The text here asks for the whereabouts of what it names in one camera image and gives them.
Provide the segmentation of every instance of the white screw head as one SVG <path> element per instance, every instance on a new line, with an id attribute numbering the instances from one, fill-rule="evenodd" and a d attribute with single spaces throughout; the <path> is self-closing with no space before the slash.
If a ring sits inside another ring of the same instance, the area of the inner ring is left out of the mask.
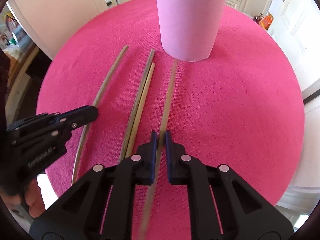
<path id="1" fill-rule="evenodd" d="M 182 155 L 181 160 L 183 160 L 184 162 L 191 161 L 191 156 L 188 154 Z"/>
<path id="2" fill-rule="evenodd" d="M 141 156 L 139 154 L 132 155 L 131 160 L 133 160 L 134 162 L 138 162 L 141 160 Z"/>
<path id="3" fill-rule="evenodd" d="M 95 172 L 99 172 L 99 171 L 102 171 L 103 170 L 103 166 L 101 164 L 96 164 L 93 166 L 93 171 Z"/>
<path id="4" fill-rule="evenodd" d="M 51 133 L 51 136 L 57 136 L 59 134 L 59 131 L 53 131 L 52 133 Z"/>
<path id="5" fill-rule="evenodd" d="M 222 172 L 228 172 L 229 171 L 229 166 L 228 165 L 220 165 L 219 166 L 219 170 L 222 171 Z"/>

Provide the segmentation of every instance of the wooden stick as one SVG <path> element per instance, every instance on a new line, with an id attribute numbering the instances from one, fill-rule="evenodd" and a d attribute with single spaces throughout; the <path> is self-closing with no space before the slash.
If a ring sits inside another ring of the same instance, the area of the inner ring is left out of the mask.
<path id="1" fill-rule="evenodd" d="M 137 110 L 137 113 L 136 113 L 136 117 L 134 119 L 132 131 L 131 131 L 131 135 L 130 135 L 130 139 L 129 139 L 129 143 L 128 143 L 128 147 L 127 147 L 127 152 L 125 154 L 126 158 L 131 156 L 131 154 L 132 154 L 133 145 L 134 145 L 134 142 L 136 140 L 136 135 L 137 135 L 137 132 L 138 132 L 138 127 L 139 127 L 142 111 L 143 111 L 143 108 L 144 108 L 144 104 L 146 102 L 146 98 L 147 98 L 147 94 L 148 94 L 148 91 L 149 91 L 149 86 L 150 86 L 151 78 L 152 78 L 152 75 L 153 75 L 153 71 L 155 69 L 155 65 L 156 65 L 155 63 L 151 64 L 151 67 L 150 67 L 150 70 L 149 70 L 149 74 L 148 74 L 148 77 L 147 77 L 147 80 L 146 80 L 146 84 L 145 84 L 145 86 L 143 88 L 143 92 L 142 92 L 142 95 L 141 95 L 140 103 L 139 103 L 139 106 L 138 106 L 138 110 Z"/>
<path id="2" fill-rule="evenodd" d="M 164 104 L 164 110 L 163 110 L 163 115 L 162 115 L 161 125 L 160 125 L 160 132 L 159 132 L 159 143 L 158 143 L 157 155 L 156 155 L 155 180 L 153 184 L 148 187 L 148 190 L 147 190 L 147 195 L 146 195 L 146 199 L 145 199 L 143 210 L 142 210 L 142 220 L 141 220 L 138 240 L 145 239 L 146 232 L 149 226 L 152 203 L 153 203 L 153 198 L 154 198 L 156 184 L 157 184 L 158 175 L 159 175 L 159 165 L 160 165 L 162 148 L 163 148 L 164 133 L 167 129 L 167 123 L 169 119 L 174 80 L 176 78 L 176 72 L 177 72 L 177 62 L 178 61 L 174 59 L 171 67 L 170 81 L 168 85 L 167 97 Z"/>
<path id="3" fill-rule="evenodd" d="M 129 48 L 129 46 L 125 45 L 123 47 L 123 49 L 121 50 L 120 54 L 118 55 L 118 57 L 116 58 L 116 60 L 114 61 L 113 65 L 111 66 L 107 76 L 105 77 L 105 79 L 104 79 L 104 81 L 103 81 L 103 83 L 102 83 L 102 85 L 101 85 L 101 87 L 100 87 L 100 89 L 99 89 L 99 91 L 97 93 L 97 96 L 96 96 L 95 100 L 93 101 L 93 106 L 98 107 L 98 105 L 99 105 L 99 103 L 100 103 L 100 101 L 102 99 L 103 93 L 104 93 L 107 85 L 109 84 L 113 73 L 117 69 L 120 61 L 122 60 L 122 58 L 123 58 L 124 54 L 126 53 L 126 51 L 128 50 L 128 48 Z M 83 146 L 84 146 L 85 139 L 87 137 L 88 131 L 90 129 L 90 126 L 91 126 L 91 123 L 85 125 L 83 127 L 83 130 L 82 130 L 82 134 L 81 134 L 81 137 L 80 137 L 80 141 L 79 141 L 79 145 L 78 145 L 78 149 L 77 149 L 77 153 L 76 153 L 75 163 L 74 163 L 74 166 L 73 166 L 71 185 L 73 185 L 77 180 L 80 157 L 81 157 L 82 149 L 83 149 Z"/>
<path id="4" fill-rule="evenodd" d="M 149 70 L 150 70 L 150 67 L 151 67 L 151 63 L 152 63 L 154 54 L 155 54 L 155 50 L 151 49 L 150 54 L 149 54 L 149 58 L 148 58 L 148 61 L 147 61 L 147 64 L 146 64 L 146 68 L 144 69 L 143 76 L 142 76 L 142 79 L 141 79 L 141 82 L 140 82 L 140 86 L 138 88 L 138 93 L 137 93 L 136 99 L 134 101 L 132 110 L 131 110 L 131 114 L 130 114 L 130 117 L 129 117 L 128 125 L 127 125 L 127 128 L 125 130 L 124 140 L 123 140 L 123 143 L 122 143 L 121 152 L 120 152 L 120 156 L 119 156 L 119 163 L 125 158 L 125 154 L 127 152 L 127 147 L 128 147 L 128 143 L 129 143 L 129 139 L 130 139 L 130 135 L 131 135 L 134 119 L 135 119 L 136 114 L 137 114 L 139 102 L 140 102 L 140 99 L 141 99 L 141 95 L 142 95 L 142 92 L 143 92 L 144 85 L 146 84 L 147 76 L 148 76 L 148 73 L 149 73 Z"/>

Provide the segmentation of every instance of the pink tablecloth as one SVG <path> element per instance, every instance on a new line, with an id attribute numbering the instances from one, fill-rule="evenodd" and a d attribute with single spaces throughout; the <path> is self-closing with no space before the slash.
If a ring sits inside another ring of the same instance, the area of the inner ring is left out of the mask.
<path id="1" fill-rule="evenodd" d="M 80 175 L 97 163 L 117 163 L 125 129 L 150 49 L 156 68 L 136 145 L 159 131 L 172 58 L 162 49 L 156 0 L 134 0 L 99 15 L 61 49 L 44 79 L 37 112 L 64 112 L 92 104 L 116 56 L 130 48 L 114 74 L 90 130 Z M 179 62 L 168 129 L 174 141 L 205 164 L 227 163 L 276 204 L 297 167 L 304 111 L 294 72 L 277 44 L 256 23 L 225 6 L 207 60 Z M 61 195 L 71 181 L 82 129 L 47 173 Z M 136 238 L 145 187 L 136 190 Z M 190 239 L 186 187 L 170 186 L 160 165 L 148 239 Z"/>

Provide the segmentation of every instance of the hand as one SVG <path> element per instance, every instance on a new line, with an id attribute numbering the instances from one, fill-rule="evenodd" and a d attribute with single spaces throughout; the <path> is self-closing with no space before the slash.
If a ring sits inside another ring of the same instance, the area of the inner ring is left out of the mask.
<path id="1" fill-rule="evenodd" d="M 19 195 L 7 196 L 5 193 L 1 192 L 0 196 L 7 208 L 10 210 L 14 209 L 15 205 L 21 203 L 21 198 Z M 38 182 L 36 179 L 29 183 L 24 197 L 27 205 L 29 206 L 29 214 L 31 217 L 36 218 L 45 211 L 41 189 L 38 186 Z"/>

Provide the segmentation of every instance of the pink cylinder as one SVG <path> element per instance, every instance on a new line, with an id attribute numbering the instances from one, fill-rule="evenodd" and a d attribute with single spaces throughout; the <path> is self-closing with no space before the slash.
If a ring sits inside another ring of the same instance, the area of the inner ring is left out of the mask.
<path id="1" fill-rule="evenodd" d="M 170 56 L 199 61 L 209 57 L 226 0 L 157 0 L 161 43 Z"/>

